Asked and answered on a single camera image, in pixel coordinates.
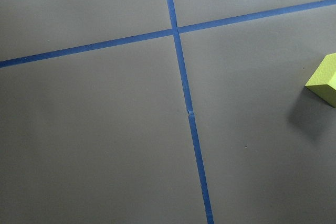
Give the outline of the yellow foam block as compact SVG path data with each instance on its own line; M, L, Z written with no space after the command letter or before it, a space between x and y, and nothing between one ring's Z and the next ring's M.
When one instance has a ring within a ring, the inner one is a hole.
M335 53L324 57L305 87L335 108Z

